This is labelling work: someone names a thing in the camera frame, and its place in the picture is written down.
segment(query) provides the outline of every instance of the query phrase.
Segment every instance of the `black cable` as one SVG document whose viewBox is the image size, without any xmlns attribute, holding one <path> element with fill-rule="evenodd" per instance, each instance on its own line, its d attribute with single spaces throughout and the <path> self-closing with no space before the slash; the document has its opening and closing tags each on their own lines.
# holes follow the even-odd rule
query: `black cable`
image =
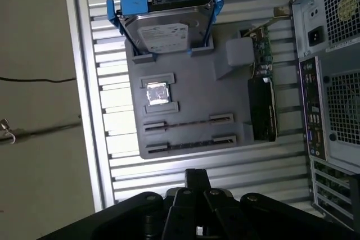
<svg viewBox="0 0 360 240">
<path fill-rule="evenodd" d="M 38 129 L 38 130 L 32 130 L 32 131 L 29 131 L 29 132 L 24 132 L 24 133 L 19 133 L 19 134 L 16 134 L 16 132 L 15 132 L 14 135 L 16 137 L 16 141 L 18 142 L 21 139 L 32 138 L 32 137 L 37 137 L 37 136 L 40 136 L 40 135 L 46 135 L 46 134 L 51 134 L 51 133 L 55 133 L 55 132 L 60 132 L 62 130 L 66 130 L 66 129 L 77 128 L 77 127 L 79 127 L 81 125 L 82 125 L 82 122 L 78 121 L 78 122 L 74 122 L 74 123 L 71 123 L 71 124 L 53 126 L 53 127 L 50 127 L 50 128 L 43 128 L 43 129 Z M 9 142 L 11 140 L 12 140 L 11 137 L 1 138 L 0 143 Z"/>
<path fill-rule="evenodd" d="M 60 83 L 66 83 L 67 81 L 75 81 L 76 78 L 69 78 L 65 80 L 50 80 L 50 79 L 11 79 L 11 78 L 5 78 L 0 77 L 0 80 L 2 81 L 13 81 L 17 83 L 35 83 L 35 82 L 47 82 L 47 83 L 53 83 L 53 84 L 60 84 Z"/>
</svg>

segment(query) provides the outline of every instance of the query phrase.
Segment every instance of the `wall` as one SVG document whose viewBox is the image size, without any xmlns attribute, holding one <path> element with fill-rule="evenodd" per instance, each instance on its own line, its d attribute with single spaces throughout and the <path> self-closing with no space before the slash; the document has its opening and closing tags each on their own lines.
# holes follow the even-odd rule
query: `wall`
<svg viewBox="0 0 360 240">
<path fill-rule="evenodd" d="M 75 76 L 65 0 L 2 0 L 0 76 Z M 13 129 L 77 120 L 76 82 L 0 81 Z M 93 212 L 82 128 L 0 146 L 0 239 L 36 239 Z"/>
</svg>

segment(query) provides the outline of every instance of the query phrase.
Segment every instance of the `fan grill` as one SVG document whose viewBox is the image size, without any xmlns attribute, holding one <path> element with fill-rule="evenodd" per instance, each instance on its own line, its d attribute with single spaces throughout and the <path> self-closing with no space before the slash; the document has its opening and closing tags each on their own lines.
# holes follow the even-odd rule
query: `fan grill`
<svg viewBox="0 0 360 240">
<path fill-rule="evenodd" d="M 327 99 L 330 128 L 337 140 L 360 144 L 360 72 L 333 77 Z"/>
<path fill-rule="evenodd" d="M 359 0 L 324 0 L 330 44 L 360 33 Z"/>
</svg>

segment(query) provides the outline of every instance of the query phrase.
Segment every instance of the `hard disk drive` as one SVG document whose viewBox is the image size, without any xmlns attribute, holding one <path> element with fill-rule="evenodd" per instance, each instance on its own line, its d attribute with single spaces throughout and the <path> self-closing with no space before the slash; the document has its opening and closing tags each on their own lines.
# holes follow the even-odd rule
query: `hard disk drive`
<svg viewBox="0 0 360 240">
<path fill-rule="evenodd" d="M 138 55 L 189 51 L 206 45 L 223 0 L 107 1 L 107 16 Z"/>
</svg>

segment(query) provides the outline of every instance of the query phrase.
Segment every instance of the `wire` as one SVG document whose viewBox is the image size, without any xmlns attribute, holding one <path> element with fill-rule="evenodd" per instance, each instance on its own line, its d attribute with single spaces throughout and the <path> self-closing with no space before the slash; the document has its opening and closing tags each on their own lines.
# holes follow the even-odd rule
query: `wire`
<svg viewBox="0 0 360 240">
<path fill-rule="evenodd" d="M 21 140 L 21 139 L 26 139 L 26 138 L 33 138 L 33 137 L 37 137 L 40 135 L 46 135 L 46 134 L 51 134 L 51 133 L 55 133 L 55 132 L 60 132 L 62 130 L 66 130 L 66 129 L 72 129 L 72 128 L 76 128 L 82 125 L 82 122 L 74 122 L 71 124 L 67 124 L 67 125 L 61 125 L 61 126 L 53 126 L 50 128 L 44 128 L 44 129 L 38 129 L 38 130 L 33 130 L 30 132 L 26 132 L 26 133 L 20 133 L 16 135 L 16 138 L 14 134 L 12 134 L 9 131 L 6 131 L 5 135 L 11 135 L 12 136 L 12 143 L 15 143 L 15 140 L 17 139 L 17 141 Z M 8 143 L 10 141 L 10 138 L 1 138 L 0 139 L 0 143 Z"/>
<path fill-rule="evenodd" d="M 12 134 L 11 132 L 9 132 L 8 130 L 5 132 L 5 136 L 10 135 L 12 137 L 12 142 L 10 142 L 10 144 L 14 144 L 16 142 L 16 137 L 14 134 Z"/>
<path fill-rule="evenodd" d="M 251 78 L 253 78 L 254 75 L 255 75 L 255 62 L 253 63 L 253 74 L 252 74 Z"/>
<path fill-rule="evenodd" d="M 0 77 L 0 80 L 12 81 L 12 82 L 16 82 L 16 83 L 46 82 L 46 83 L 60 84 L 60 83 L 66 83 L 67 81 L 75 81 L 76 78 L 73 77 L 73 78 L 64 79 L 64 80 L 50 80 L 50 79 L 11 79 L 11 78 Z"/>
</svg>

